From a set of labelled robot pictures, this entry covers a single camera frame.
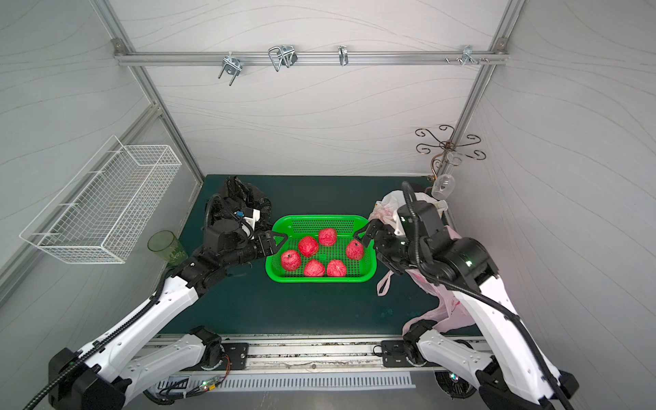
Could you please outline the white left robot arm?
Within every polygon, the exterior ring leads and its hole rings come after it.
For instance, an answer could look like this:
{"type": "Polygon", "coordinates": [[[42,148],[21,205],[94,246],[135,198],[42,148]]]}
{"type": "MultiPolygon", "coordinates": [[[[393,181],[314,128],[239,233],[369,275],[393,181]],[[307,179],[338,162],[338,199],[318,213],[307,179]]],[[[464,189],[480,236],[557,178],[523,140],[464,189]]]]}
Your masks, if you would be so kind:
{"type": "Polygon", "coordinates": [[[228,218],[204,229],[203,245],[160,276],[154,293],[76,351],[65,348],[48,365],[48,384],[27,403],[47,400],[55,409],[121,409],[136,395],[177,371],[225,364],[220,335],[198,326],[179,341],[135,359],[136,353],[181,312],[227,277],[230,268],[274,256],[288,237],[256,223],[228,218]]]}

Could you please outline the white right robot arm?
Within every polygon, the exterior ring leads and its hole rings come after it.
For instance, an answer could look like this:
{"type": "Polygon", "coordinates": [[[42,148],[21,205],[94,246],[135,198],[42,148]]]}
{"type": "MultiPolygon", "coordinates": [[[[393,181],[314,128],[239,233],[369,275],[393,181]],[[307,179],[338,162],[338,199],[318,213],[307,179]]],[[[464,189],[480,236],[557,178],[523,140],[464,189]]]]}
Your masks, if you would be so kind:
{"type": "Polygon", "coordinates": [[[483,244],[458,237],[432,204],[412,196],[399,209],[399,217],[401,236],[374,219],[353,238],[372,245],[393,273],[416,271],[421,284],[452,291],[490,347],[490,353],[479,353],[442,335],[435,319],[419,319],[403,336],[408,361],[417,367],[444,367],[478,391],[490,409],[550,409],[554,401],[572,408],[577,379],[553,365],[537,346],[483,244]]]}

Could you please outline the green plastic basket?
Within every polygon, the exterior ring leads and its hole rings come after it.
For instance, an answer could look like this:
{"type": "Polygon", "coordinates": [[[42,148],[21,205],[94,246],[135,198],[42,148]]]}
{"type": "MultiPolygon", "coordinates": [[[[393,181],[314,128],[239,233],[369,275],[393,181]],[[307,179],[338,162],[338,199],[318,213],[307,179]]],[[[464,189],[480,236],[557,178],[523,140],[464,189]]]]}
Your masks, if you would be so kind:
{"type": "Polygon", "coordinates": [[[364,283],[371,279],[377,270],[376,253],[370,244],[364,250],[360,261],[347,256],[347,247],[354,240],[354,234],[365,227],[368,220],[359,215],[288,215],[279,219],[274,225],[276,233],[285,234],[287,241],[276,256],[266,258],[266,273],[271,280],[281,284],[330,284],[364,283]],[[295,271],[287,271],[282,266],[282,254],[289,250],[298,250],[298,244],[306,237],[319,238],[319,232],[332,228],[337,233],[336,244],[331,247],[321,245],[318,252],[307,258],[302,256],[302,264],[295,271]],[[346,266],[346,275],[332,277],[324,274],[322,277],[309,277],[304,273],[309,260],[320,262],[324,268],[331,261],[339,260],[346,266]]]}

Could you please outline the white printed plastic bag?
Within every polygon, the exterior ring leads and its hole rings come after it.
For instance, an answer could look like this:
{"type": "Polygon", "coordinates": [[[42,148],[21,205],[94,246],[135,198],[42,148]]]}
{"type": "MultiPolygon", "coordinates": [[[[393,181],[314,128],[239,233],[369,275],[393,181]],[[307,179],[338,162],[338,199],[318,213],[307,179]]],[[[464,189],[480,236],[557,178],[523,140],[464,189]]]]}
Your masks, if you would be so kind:
{"type": "MultiPolygon", "coordinates": [[[[417,200],[425,201],[433,205],[437,209],[440,217],[442,217],[449,209],[449,205],[445,200],[437,200],[423,192],[416,192],[415,196],[417,200]]],[[[398,209],[405,204],[406,201],[403,196],[403,191],[391,191],[384,196],[382,200],[375,203],[368,219],[381,220],[384,224],[394,227],[396,231],[401,232],[402,223],[401,218],[398,215],[398,209]]]]}

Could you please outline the pink plastic bag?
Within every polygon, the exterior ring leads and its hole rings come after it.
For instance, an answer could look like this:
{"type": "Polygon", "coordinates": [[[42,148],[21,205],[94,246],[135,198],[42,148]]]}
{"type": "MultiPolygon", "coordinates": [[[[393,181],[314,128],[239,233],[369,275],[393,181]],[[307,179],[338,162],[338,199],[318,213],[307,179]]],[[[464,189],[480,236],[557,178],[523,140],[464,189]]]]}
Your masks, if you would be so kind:
{"type": "Polygon", "coordinates": [[[410,319],[402,328],[403,336],[410,332],[412,325],[421,320],[434,321],[435,324],[432,326],[432,329],[440,333],[446,333],[475,324],[473,316],[469,314],[452,290],[448,290],[444,285],[430,283],[418,269],[408,269],[406,273],[421,290],[428,295],[436,297],[439,300],[439,304],[436,309],[427,311],[422,316],[410,319]]]}

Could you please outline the black plastic bag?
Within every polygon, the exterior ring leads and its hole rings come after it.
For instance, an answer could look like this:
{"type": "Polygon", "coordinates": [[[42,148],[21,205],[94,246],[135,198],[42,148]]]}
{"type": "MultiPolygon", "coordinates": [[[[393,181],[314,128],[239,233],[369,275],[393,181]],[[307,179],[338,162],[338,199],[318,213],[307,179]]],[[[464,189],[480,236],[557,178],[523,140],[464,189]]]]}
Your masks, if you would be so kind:
{"type": "Polygon", "coordinates": [[[246,214],[247,208],[260,212],[260,218],[255,223],[256,231],[273,227],[271,200],[253,184],[244,183],[237,176],[228,177],[220,192],[208,199],[203,225],[210,227],[217,220],[233,219],[237,211],[246,214]]]}

